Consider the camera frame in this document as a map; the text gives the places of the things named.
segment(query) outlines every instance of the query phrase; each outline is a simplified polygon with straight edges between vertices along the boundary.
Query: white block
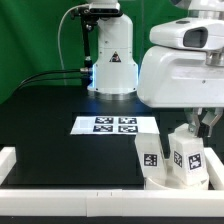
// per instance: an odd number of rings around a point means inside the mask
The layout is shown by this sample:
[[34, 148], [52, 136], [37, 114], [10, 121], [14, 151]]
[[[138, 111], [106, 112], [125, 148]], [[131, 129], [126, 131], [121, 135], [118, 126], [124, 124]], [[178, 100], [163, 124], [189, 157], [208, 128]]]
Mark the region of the white block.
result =
[[173, 150], [173, 172], [186, 185], [194, 185], [208, 177], [203, 140], [188, 130], [169, 135]]
[[164, 184], [167, 168], [159, 135], [138, 133], [135, 145], [143, 176]]
[[[184, 131], [188, 129], [188, 124], [183, 124], [175, 129], [175, 133]], [[170, 145], [170, 159], [169, 159], [169, 166], [173, 167], [173, 158], [174, 158], [174, 149], [175, 149], [175, 141], [172, 141], [173, 139], [169, 139], [169, 145]]]

